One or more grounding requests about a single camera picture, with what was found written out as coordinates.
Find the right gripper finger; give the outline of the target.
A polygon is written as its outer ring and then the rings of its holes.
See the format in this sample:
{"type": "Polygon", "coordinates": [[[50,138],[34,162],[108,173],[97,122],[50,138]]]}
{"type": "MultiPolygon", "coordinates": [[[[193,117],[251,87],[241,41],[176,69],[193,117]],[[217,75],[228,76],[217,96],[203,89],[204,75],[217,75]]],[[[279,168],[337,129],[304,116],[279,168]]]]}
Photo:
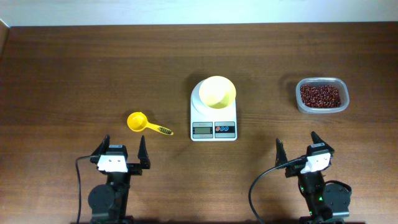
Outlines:
{"type": "Polygon", "coordinates": [[[275,157],[275,166],[277,169],[283,169],[286,163],[288,163],[286,152],[284,150],[283,142],[277,138],[275,140],[276,144],[276,157],[275,157]]]}
{"type": "Polygon", "coordinates": [[[323,143],[323,140],[320,138],[320,136],[315,131],[312,131],[310,133],[310,135],[311,135],[311,138],[312,138],[312,141],[314,144],[323,143]]]}

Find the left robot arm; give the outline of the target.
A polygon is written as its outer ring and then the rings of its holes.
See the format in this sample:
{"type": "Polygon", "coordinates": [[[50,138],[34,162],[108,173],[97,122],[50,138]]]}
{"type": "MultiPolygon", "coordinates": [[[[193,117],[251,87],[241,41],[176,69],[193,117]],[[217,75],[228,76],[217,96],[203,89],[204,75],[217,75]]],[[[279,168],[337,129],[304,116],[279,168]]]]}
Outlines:
{"type": "Polygon", "coordinates": [[[138,163],[128,163],[126,146],[111,144],[109,135],[94,150],[90,162],[106,176],[106,183],[94,187],[88,196],[91,223],[134,223],[134,218],[126,215],[127,201],[131,177],[150,169],[145,137],[141,137],[137,158],[138,163]]]}

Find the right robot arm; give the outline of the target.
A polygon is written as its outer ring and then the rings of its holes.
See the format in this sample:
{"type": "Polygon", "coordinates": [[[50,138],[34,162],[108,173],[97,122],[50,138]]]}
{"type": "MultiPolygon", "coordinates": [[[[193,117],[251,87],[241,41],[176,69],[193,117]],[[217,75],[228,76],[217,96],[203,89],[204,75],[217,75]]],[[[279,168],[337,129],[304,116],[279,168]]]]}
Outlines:
{"type": "Polygon", "coordinates": [[[286,178],[298,178],[298,189],[305,199],[309,216],[299,223],[343,223],[349,217],[352,188],[340,181],[325,181],[322,172],[331,166],[335,150],[316,132],[306,154],[288,161],[282,141],[276,140],[275,165],[285,170],[286,178]]]}

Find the red beans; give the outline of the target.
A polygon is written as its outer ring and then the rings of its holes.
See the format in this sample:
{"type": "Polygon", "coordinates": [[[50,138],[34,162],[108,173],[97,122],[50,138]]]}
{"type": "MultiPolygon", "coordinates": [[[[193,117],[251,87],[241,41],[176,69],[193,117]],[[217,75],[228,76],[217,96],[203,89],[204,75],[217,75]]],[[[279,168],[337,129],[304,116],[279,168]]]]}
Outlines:
{"type": "Polygon", "coordinates": [[[338,89],[330,85],[302,85],[300,96],[303,104],[310,108],[338,108],[341,106],[338,89]]]}

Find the yellow measuring scoop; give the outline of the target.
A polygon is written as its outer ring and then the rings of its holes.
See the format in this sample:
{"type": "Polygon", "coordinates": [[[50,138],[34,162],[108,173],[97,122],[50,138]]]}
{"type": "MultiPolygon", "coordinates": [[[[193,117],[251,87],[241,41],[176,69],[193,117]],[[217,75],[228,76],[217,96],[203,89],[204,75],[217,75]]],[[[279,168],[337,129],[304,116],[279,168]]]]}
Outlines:
{"type": "Polygon", "coordinates": [[[146,128],[149,128],[153,131],[156,131],[158,133],[168,135],[168,136],[171,136],[174,134],[174,132],[172,130],[170,130],[169,128],[150,123],[147,119],[147,116],[142,112],[131,113],[127,117],[127,126],[130,130],[137,132],[137,133],[142,132],[146,128]]]}

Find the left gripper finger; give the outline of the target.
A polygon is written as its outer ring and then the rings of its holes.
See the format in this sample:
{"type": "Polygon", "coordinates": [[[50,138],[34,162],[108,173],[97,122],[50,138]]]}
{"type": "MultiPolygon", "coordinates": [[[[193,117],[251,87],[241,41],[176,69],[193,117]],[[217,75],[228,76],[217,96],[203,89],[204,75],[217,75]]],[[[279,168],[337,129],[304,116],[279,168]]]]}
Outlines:
{"type": "Polygon", "coordinates": [[[139,151],[137,155],[140,166],[142,169],[150,169],[150,159],[146,149],[146,140],[144,135],[141,136],[141,141],[139,145],[139,151]]]}
{"type": "Polygon", "coordinates": [[[104,154],[109,148],[109,142],[110,142],[110,135],[107,134],[102,140],[101,144],[94,150],[92,155],[100,156],[104,154]]]}

